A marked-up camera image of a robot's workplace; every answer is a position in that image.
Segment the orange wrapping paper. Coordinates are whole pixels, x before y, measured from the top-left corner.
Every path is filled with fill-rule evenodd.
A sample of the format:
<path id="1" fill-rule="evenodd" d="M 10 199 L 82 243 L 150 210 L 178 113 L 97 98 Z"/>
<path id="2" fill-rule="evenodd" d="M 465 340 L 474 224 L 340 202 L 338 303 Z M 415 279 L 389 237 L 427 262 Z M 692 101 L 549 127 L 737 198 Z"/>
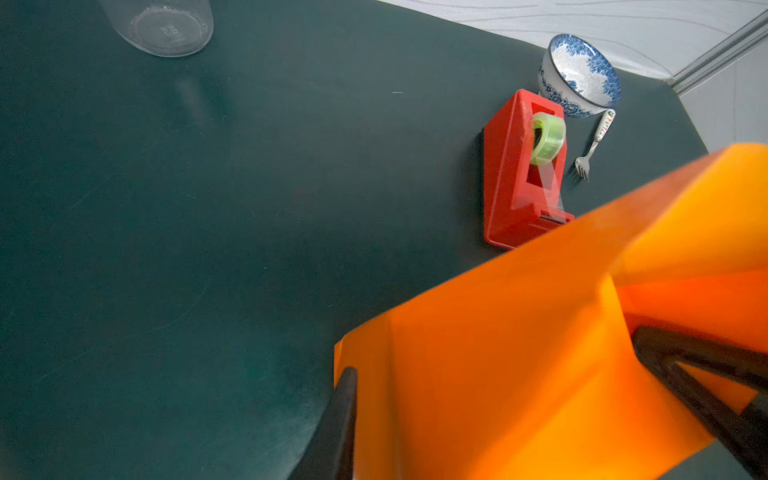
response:
<path id="1" fill-rule="evenodd" d="M 638 361 L 652 325 L 767 348 L 767 149 L 736 144 L 366 322 L 358 479 L 655 479 L 711 434 Z"/>

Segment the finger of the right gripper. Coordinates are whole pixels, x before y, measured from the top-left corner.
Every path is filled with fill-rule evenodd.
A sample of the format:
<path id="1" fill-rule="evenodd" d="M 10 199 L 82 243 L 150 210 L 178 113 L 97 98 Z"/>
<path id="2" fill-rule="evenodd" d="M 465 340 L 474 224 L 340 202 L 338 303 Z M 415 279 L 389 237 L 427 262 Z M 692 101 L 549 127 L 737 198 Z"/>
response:
<path id="1" fill-rule="evenodd" d="M 632 335 L 640 363 L 716 437 L 754 479 L 767 477 L 767 414 L 752 405 L 738 413 L 695 379 L 689 365 L 767 393 L 767 355 L 652 326 Z"/>

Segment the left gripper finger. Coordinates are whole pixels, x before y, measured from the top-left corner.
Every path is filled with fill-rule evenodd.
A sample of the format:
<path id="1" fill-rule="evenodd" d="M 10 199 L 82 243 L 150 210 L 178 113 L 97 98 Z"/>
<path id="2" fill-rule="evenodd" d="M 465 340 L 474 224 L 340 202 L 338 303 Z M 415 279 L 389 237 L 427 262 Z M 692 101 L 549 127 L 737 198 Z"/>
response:
<path id="1" fill-rule="evenodd" d="M 347 367 L 289 479 L 353 479 L 357 390 L 357 370 Z"/>

